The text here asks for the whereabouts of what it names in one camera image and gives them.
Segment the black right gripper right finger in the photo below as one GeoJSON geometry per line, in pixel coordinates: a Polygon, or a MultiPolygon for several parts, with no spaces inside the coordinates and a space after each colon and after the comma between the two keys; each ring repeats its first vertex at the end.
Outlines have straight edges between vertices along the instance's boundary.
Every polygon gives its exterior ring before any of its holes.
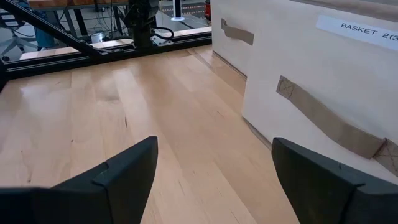
{"type": "Polygon", "coordinates": [[[398,185],[284,138],[271,154],[300,224],[398,224],[398,185]]]}

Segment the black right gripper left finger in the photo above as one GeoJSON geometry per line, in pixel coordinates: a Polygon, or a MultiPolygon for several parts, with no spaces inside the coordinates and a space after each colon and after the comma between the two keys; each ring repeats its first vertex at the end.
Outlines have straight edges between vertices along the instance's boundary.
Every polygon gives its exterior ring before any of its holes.
{"type": "Polygon", "coordinates": [[[53,187],[0,187],[0,224],[140,224],[157,159],[149,136],[53,187]]]}

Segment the beige fabric basket with label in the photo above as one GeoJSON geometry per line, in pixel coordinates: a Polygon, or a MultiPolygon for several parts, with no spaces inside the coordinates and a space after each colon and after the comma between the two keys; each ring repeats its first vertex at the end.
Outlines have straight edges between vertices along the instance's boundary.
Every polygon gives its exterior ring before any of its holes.
{"type": "Polygon", "coordinates": [[[320,15],[398,31],[398,0],[262,0],[243,117],[398,184],[398,51],[316,28],[320,15]]]}

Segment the blue bin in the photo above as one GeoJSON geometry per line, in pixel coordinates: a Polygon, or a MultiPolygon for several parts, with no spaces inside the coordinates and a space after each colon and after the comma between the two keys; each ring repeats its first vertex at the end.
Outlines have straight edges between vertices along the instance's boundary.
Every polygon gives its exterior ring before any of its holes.
{"type": "Polygon", "coordinates": [[[38,28],[35,28],[35,38],[38,48],[50,48],[55,46],[54,38],[38,28]]]}

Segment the white basket label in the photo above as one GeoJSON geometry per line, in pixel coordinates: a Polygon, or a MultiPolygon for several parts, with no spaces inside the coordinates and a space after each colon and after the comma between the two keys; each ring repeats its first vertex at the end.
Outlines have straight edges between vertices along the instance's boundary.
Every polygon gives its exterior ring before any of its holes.
{"type": "Polygon", "coordinates": [[[316,28],[369,44],[398,51],[398,31],[320,15],[316,28]]]}

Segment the office chair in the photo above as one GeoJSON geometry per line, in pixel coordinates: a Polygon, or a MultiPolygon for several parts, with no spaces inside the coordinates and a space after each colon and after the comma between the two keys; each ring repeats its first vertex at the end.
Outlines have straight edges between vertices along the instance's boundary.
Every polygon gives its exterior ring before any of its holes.
{"type": "Polygon", "coordinates": [[[19,48],[21,52],[25,52],[24,47],[37,48],[33,42],[36,41],[34,36],[28,36],[21,34],[21,37],[17,35],[18,29],[24,26],[25,22],[17,19],[11,13],[0,8],[0,28],[5,28],[11,32],[11,38],[0,42],[0,47],[6,46],[6,48],[0,53],[1,60],[4,62],[10,61],[10,58],[6,55],[14,47],[19,48]]]}

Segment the black aluminium table frame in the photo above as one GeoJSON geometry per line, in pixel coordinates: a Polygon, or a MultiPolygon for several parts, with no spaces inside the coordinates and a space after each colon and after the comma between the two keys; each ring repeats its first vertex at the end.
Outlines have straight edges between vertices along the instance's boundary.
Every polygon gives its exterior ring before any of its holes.
{"type": "Polygon", "coordinates": [[[155,45],[146,49],[135,48],[133,40],[130,44],[98,48],[67,34],[11,0],[0,0],[0,8],[52,35],[54,38],[76,50],[76,52],[72,53],[32,58],[26,61],[4,63],[0,60],[0,92],[2,92],[7,82],[11,80],[182,50],[190,47],[199,47],[212,43],[210,30],[194,33],[191,29],[188,31],[188,34],[174,32],[174,38],[171,41],[152,37],[155,45]]]}

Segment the white cylinder post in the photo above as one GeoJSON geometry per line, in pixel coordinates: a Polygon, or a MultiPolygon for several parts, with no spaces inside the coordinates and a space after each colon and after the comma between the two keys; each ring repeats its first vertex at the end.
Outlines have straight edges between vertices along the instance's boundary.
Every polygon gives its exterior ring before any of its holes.
{"type": "Polygon", "coordinates": [[[182,16],[182,0],[172,0],[173,1],[173,17],[172,21],[180,22],[184,21],[185,18],[182,16]]]}

